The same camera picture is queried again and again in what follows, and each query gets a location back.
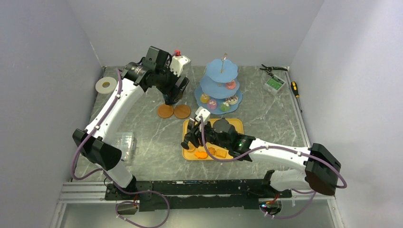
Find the dark orange swirl cookie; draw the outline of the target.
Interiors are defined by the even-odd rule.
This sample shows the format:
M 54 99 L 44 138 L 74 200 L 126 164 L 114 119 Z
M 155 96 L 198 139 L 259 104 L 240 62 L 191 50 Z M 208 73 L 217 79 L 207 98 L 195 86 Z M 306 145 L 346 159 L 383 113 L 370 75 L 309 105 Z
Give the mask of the dark orange swirl cookie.
M 216 154 L 216 150 L 213 147 L 208 147 L 208 151 L 210 152 L 210 154 L 215 155 Z

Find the black food tongs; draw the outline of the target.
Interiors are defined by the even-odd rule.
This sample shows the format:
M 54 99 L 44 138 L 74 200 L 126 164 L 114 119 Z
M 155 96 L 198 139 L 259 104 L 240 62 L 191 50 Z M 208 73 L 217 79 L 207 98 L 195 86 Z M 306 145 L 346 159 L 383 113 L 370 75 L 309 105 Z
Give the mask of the black food tongs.
M 196 147 L 193 145 L 193 143 L 188 139 L 184 139 L 183 142 L 181 143 L 181 146 L 185 150 L 187 150 L 189 148 L 195 148 L 196 149 Z

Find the square cracker biscuit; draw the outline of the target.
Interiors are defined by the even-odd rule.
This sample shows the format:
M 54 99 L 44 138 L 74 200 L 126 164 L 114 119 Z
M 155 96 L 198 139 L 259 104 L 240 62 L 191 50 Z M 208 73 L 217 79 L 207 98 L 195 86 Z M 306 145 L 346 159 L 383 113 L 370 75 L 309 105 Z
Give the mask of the square cracker biscuit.
M 219 158 L 226 158 L 227 152 L 225 150 L 216 150 L 215 156 Z

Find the chocolate white sprinkled donut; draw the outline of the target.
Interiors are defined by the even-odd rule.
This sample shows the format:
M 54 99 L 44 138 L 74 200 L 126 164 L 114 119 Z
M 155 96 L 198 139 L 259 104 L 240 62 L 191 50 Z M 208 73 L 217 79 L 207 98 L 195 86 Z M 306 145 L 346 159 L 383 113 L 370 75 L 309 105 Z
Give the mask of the chocolate white sprinkled donut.
M 225 102 L 229 105 L 236 105 L 239 101 L 239 97 L 237 95 L 233 95 L 231 97 L 226 98 Z

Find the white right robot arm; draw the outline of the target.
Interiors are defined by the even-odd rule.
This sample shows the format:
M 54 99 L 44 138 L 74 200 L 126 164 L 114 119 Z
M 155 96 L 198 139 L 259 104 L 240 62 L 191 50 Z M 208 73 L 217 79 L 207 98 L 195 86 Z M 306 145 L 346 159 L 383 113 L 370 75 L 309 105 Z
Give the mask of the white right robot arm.
M 347 187 L 340 174 L 341 163 L 319 143 L 310 147 L 284 146 L 241 134 L 224 118 L 214 123 L 191 119 L 181 146 L 185 150 L 191 145 L 206 148 L 208 143 L 227 150 L 234 161 L 265 161 L 288 167 L 288 171 L 270 170 L 265 174 L 262 192 L 267 197 L 290 189 L 311 189 L 333 196 L 336 189 Z

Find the blue three-tier cake stand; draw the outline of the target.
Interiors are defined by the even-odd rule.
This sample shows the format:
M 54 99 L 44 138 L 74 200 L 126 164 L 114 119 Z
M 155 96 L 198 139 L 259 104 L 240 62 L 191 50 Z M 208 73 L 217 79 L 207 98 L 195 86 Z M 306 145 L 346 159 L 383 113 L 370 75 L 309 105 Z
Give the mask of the blue three-tier cake stand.
M 218 107 L 215 110 L 209 110 L 210 113 L 215 115 L 223 115 L 234 112 L 243 100 L 243 95 L 240 91 L 240 83 L 237 80 L 238 66 L 228 59 L 228 54 L 224 54 L 220 59 L 215 59 L 207 64 L 204 76 L 201 78 L 199 86 L 194 91 L 194 97 L 197 105 L 206 109 L 207 104 L 200 102 L 200 96 L 204 93 L 214 99 L 218 103 Z M 233 90 L 229 90 L 225 87 L 227 82 L 235 80 L 237 86 Z M 239 101 L 235 105 L 231 105 L 231 109 L 228 112 L 220 111 L 220 104 L 225 102 L 226 98 L 237 95 Z

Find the pink cupcake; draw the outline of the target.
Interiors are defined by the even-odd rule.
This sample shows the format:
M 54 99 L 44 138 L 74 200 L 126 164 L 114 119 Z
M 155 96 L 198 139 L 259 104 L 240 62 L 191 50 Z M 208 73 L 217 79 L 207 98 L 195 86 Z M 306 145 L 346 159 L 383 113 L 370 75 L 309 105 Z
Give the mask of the pink cupcake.
M 236 86 L 237 86 L 237 83 L 236 83 L 235 80 L 232 80 L 232 81 L 227 82 L 227 83 L 225 84 L 225 87 L 226 87 L 227 89 L 229 89 L 229 90 L 235 89 Z

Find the green cupcake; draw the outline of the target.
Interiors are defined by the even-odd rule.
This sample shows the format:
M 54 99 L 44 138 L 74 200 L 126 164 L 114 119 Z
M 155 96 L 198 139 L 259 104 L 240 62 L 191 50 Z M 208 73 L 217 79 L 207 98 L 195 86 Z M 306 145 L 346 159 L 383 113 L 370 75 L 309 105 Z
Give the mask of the green cupcake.
M 220 104 L 220 111 L 222 112 L 228 112 L 231 109 L 231 106 L 228 102 L 222 102 Z

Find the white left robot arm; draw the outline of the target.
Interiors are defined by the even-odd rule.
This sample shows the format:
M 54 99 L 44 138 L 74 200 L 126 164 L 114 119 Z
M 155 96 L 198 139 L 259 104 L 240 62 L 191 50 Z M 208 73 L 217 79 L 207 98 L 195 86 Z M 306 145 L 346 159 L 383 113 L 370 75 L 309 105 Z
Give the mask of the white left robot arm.
M 163 95 L 166 105 L 181 100 L 189 83 L 182 76 L 191 60 L 150 46 L 146 56 L 118 69 L 118 84 L 96 118 L 84 129 L 72 135 L 77 145 L 70 167 L 74 180 L 83 180 L 95 172 L 104 175 L 118 186 L 118 194 L 129 200 L 136 195 L 136 178 L 125 167 L 120 149 L 112 146 L 115 133 L 132 106 L 152 87 Z

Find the yellow cupcake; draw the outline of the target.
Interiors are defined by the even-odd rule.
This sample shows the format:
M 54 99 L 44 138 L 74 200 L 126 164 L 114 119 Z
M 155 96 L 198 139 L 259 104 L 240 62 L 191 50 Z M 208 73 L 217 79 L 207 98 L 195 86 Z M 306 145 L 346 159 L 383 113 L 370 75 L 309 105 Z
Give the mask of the yellow cupcake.
M 201 103 L 207 104 L 209 101 L 210 101 L 210 97 L 209 97 L 208 95 L 206 95 L 206 94 L 203 93 L 203 94 L 200 96 L 200 102 L 201 102 Z

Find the purple cupcake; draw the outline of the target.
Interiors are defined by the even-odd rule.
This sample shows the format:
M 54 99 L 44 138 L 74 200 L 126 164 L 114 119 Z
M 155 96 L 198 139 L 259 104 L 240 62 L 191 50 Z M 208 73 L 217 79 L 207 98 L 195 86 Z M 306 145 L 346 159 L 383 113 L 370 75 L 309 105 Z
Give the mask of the purple cupcake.
M 215 109 L 217 109 L 217 107 L 218 107 L 218 103 L 217 103 L 216 100 L 210 99 L 210 100 L 207 102 L 207 108 L 208 108 L 209 110 L 215 110 Z

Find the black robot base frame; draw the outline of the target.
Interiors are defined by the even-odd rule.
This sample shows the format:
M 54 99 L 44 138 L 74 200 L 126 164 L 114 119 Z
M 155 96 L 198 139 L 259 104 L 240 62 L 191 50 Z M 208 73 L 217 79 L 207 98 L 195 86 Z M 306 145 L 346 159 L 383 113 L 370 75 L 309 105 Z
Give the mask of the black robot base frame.
M 138 181 L 138 195 L 106 185 L 105 200 L 138 200 L 140 212 L 161 209 L 243 208 L 257 209 L 264 200 L 291 198 L 290 190 L 276 192 L 261 179 Z

